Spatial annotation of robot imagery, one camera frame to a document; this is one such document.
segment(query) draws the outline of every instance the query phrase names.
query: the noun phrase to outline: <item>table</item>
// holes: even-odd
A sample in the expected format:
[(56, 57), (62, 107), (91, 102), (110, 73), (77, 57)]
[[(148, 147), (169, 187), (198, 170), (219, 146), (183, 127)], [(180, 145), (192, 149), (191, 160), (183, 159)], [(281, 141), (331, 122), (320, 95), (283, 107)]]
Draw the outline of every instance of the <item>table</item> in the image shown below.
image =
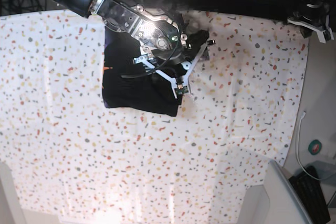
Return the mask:
[(104, 107), (99, 17), (1, 18), (0, 160), (23, 208), (90, 223), (236, 222), (269, 160), (285, 161), (308, 40), (269, 20), (185, 19), (217, 45), (171, 118)]

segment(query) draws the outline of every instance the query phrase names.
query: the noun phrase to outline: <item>white tablecloth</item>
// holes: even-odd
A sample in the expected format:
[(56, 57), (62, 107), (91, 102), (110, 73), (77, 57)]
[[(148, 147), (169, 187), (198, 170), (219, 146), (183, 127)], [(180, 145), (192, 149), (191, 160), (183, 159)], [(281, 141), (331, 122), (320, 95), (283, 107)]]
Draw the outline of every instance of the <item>white tablecloth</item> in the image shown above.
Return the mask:
[(104, 107), (99, 17), (1, 17), (0, 160), (23, 208), (90, 223), (236, 222), (268, 161), (285, 161), (308, 40), (268, 20), (185, 18), (217, 45), (171, 118)]

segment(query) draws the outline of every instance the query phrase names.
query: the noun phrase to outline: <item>black cable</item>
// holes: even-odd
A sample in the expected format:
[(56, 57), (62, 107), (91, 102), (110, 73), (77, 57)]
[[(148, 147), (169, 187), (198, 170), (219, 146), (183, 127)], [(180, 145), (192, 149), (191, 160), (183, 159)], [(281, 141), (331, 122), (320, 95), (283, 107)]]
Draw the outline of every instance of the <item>black cable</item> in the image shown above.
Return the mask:
[(10, 15), (23, 12), (39, 12), (43, 10), (39, 0), (7, 0), (2, 2), (2, 4), (3, 9), (8, 11)]
[(174, 54), (176, 53), (179, 45), (180, 45), (180, 42), (181, 42), (181, 35), (182, 35), (182, 26), (180, 25), (179, 22), (176, 22), (177, 23), (177, 26), (178, 26), (178, 37), (177, 37), (177, 42), (176, 42), (176, 45), (172, 51), (172, 53), (170, 54), (170, 56), (165, 59), (159, 66), (149, 70), (148, 72), (144, 72), (144, 73), (140, 73), (140, 74), (133, 74), (133, 75), (122, 75), (121, 77), (124, 78), (124, 79), (134, 79), (134, 78), (140, 78), (140, 77), (145, 77), (145, 76), (149, 76), (150, 74), (152, 73), (155, 73), (157, 70), (160, 70), (161, 68), (163, 68), (164, 66), (166, 66), (166, 64), (168, 63), (168, 61), (170, 61), (170, 59), (174, 56)]

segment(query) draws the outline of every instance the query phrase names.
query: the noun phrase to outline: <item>green sticker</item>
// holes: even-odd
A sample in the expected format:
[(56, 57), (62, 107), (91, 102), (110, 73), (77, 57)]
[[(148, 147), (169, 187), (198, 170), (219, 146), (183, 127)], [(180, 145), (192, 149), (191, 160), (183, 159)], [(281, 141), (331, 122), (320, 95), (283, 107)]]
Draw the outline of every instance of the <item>green sticker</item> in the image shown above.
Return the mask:
[(308, 147), (308, 151), (310, 152), (311, 155), (319, 154), (321, 149), (322, 149), (322, 144), (318, 140), (314, 140), (313, 142), (311, 142)]

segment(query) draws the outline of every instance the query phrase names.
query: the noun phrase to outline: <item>white floor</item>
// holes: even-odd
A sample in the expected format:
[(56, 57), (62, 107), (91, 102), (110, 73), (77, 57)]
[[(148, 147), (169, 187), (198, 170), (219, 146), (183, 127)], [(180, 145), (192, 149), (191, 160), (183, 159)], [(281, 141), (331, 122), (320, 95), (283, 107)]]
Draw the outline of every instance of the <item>white floor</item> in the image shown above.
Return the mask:
[(60, 224), (58, 217), (39, 212), (23, 210), (27, 224)]
[[(302, 112), (307, 114), (302, 121), (300, 134), (300, 158), (304, 165), (315, 161), (336, 164), (336, 40), (327, 44), (319, 43), (314, 34), (310, 39), (307, 71), (303, 86), (298, 120)], [(294, 138), (284, 165), (292, 175), (298, 174), (299, 164), (295, 158)], [(311, 141), (318, 139), (322, 143), (321, 153), (312, 156), (308, 152)], [(321, 183), (326, 202), (336, 191), (336, 176)], [(333, 215), (330, 223), (336, 223)]]

